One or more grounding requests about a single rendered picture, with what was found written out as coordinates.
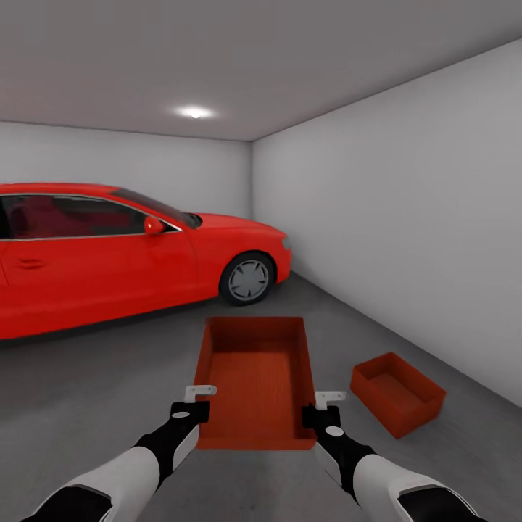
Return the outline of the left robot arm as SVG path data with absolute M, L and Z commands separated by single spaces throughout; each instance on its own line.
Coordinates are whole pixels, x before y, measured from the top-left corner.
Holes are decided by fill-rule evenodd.
M 100 468 L 66 483 L 20 522 L 136 522 L 152 496 L 196 447 L 199 424 L 209 419 L 213 385 L 188 385 L 174 402 L 170 422 Z

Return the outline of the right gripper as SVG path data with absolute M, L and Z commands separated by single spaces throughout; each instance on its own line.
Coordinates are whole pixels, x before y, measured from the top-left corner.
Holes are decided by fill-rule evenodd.
M 341 428 L 339 408 L 336 405 L 328 405 L 327 410 L 317 410 L 315 406 L 301 408 L 303 428 L 315 428 L 316 423 L 322 418 L 329 418 L 338 423 Z

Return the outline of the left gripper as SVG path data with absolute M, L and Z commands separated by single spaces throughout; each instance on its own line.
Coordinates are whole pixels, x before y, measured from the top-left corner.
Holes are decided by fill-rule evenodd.
M 170 414 L 176 413 L 178 410 L 193 410 L 196 413 L 197 423 L 207 423 L 209 419 L 210 402 L 196 401 L 193 404 L 185 404 L 183 401 L 174 402 L 171 406 Z

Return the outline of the storage box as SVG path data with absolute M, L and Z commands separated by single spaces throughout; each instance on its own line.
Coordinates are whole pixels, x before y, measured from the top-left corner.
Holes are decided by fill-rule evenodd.
M 353 366 L 350 389 L 396 440 L 436 418 L 446 397 L 444 389 L 394 352 Z M 415 403 L 421 405 L 414 408 Z
M 200 450 L 311 450 L 302 407 L 315 406 L 302 317 L 208 317 L 194 385 L 213 385 Z

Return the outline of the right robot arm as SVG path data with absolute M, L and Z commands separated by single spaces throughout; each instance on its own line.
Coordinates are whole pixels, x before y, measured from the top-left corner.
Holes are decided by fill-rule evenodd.
M 315 406 L 302 407 L 303 428 L 313 428 L 317 459 L 371 522 L 487 522 L 448 486 L 400 467 L 341 428 L 341 391 L 315 392 Z

